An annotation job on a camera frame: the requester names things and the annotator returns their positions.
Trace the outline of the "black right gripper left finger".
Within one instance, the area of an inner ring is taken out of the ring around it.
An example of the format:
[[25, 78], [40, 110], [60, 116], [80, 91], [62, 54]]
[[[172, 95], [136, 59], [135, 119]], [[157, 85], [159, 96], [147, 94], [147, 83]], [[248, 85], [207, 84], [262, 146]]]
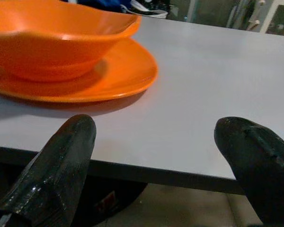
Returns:
[[0, 200], [0, 227], [71, 227], [96, 133], [90, 116], [68, 119]]

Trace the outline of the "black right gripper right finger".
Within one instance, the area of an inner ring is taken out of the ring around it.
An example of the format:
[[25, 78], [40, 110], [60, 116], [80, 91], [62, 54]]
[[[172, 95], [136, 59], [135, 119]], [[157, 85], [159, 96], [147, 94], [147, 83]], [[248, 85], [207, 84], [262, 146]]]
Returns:
[[284, 140], [241, 117], [219, 119], [215, 144], [264, 226], [284, 227]]

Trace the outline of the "orange plate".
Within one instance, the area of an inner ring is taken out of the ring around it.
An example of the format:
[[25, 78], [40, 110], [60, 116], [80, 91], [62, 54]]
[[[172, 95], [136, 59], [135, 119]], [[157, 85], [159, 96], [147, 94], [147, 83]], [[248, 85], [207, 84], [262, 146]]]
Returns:
[[0, 67], [0, 95], [47, 103], [86, 103], [136, 95], [158, 77], [151, 53], [136, 40], [116, 44], [90, 72], [64, 82], [32, 82]]

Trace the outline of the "orange bowl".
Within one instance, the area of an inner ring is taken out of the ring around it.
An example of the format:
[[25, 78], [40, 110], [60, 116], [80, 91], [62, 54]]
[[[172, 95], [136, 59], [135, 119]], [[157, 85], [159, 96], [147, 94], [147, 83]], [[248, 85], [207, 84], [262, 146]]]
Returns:
[[137, 15], [61, 0], [0, 0], [0, 67], [32, 81], [73, 79], [140, 23]]

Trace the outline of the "blue cloth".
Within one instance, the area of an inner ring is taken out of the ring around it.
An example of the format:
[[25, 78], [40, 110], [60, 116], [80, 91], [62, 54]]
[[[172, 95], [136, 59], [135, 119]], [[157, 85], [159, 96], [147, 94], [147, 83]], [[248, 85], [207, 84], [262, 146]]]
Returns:
[[76, 0], [78, 4], [93, 7], [100, 10], [121, 12], [121, 5], [127, 8], [131, 6], [131, 0]]

